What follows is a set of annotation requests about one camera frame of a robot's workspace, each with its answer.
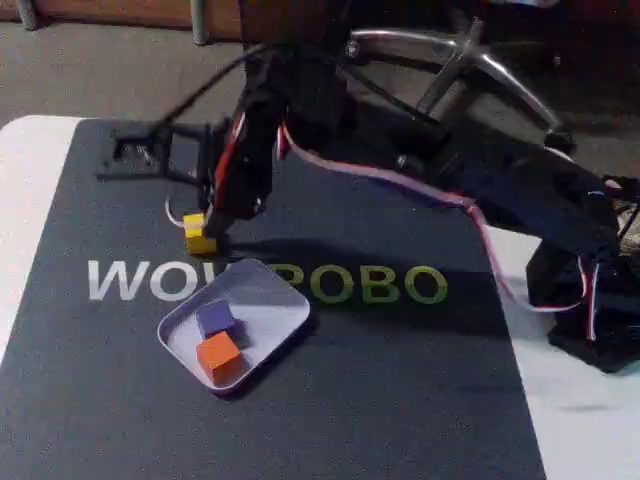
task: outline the robotic arm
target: robotic arm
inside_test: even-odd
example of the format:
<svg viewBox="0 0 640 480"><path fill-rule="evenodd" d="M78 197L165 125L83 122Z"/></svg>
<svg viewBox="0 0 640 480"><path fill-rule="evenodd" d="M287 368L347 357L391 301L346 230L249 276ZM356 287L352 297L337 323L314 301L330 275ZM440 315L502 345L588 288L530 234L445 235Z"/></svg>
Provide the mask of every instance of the robotic arm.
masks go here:
<svg viewBox="0 0 640 480"><path fill-rule="evenodd" d="M213 128L207 126L203 133L174 124L225 72L257 57L262 59L260 69L247 82L233 119ZM403 116L396 116L398 120L391 125L370 125L367 120L372 112L388 117L388 110L351 96L345 75L361 82ZM174 135L199 141L194 175L170 169ZM640 329L634 324L640 304L634 303L637 295L633 288L638 281L620 256L612 203L614 197L638 203L637 182L621 180L626 188L609 188L605 179L549 149L523 158L496 156L482 146L465 149L456 132L446 131L430 116L315 46L250 50L147 135L117 139L115 161L98 178L168 178L194 185L199 207L206 212L205 234L215 238L233 221L251 219L266 208L274 143L278 158L293 149L300 158L320 167L411 190L430 204L461 208L486 241L487 225L542 238L527 267L532 303L525 306L557 314L551 342L607 372L640 358L640 338L635 334ZM329 160L336 151L341 152L341 158L357 158L356 150L363 146L375 152L364 162ZM127 147L141 153L147 168L142 173L138 167L114 173L128 164L123 161ZM487 252L501 280L490 243ZM506 282L502 283L508 291Z"/></svg>

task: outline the chair caster wheel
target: chair caster wheel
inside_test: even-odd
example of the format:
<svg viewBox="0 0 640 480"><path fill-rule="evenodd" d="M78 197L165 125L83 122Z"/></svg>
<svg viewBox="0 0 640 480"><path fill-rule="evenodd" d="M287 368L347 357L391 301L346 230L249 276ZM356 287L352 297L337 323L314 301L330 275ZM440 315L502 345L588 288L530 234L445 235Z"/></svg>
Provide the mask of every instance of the chair caster wheel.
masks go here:
<svg viewBox="0 0 640 480"><path fill-rule="evenodd" d="M349 40L344 47L345 60L357 66L363 66L369 63L369 59L362 51L362 45L357 40Z"/></svg>
<svg viewBox="0 0 640 480"><path fill-rule="evenodd" d="M547 132L544 137L544 146L558 150L568 156L573 155L576 151L573 135L569 130L562 127L554 128Z"/></svg>

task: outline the purple cube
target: purple cube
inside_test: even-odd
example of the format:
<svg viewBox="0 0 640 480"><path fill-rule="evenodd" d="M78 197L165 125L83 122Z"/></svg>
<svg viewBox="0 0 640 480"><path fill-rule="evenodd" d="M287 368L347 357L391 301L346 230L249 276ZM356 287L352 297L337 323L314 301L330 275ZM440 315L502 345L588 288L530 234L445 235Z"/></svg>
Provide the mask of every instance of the purple cube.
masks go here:
<svg viewBox="0 0 640 480"><path fill-rule="evenodd" d="M229 304L224 300L211 302L196 310L196 319L202 338L205 340L228 330L236 323Z"/></svg>

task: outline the metal tray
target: metal tray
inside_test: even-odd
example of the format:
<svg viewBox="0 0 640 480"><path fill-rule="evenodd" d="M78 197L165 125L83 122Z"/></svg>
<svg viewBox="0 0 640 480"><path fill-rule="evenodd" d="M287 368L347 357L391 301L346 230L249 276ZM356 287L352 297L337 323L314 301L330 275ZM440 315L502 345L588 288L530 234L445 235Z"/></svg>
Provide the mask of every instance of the metal tray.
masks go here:
<svg viewBox="0 0 640 480"><path fill-rule="evenodd" d="M238 320L234 339L246 363L236 378L214 384L198 363L202 342L195 311L216 300L229 302ZM214 393L229 393L246 380L309 318L309 301L269 267L255 259L232 264L215 280L194 293L158 325L160 343L200 383Z"/></svg>

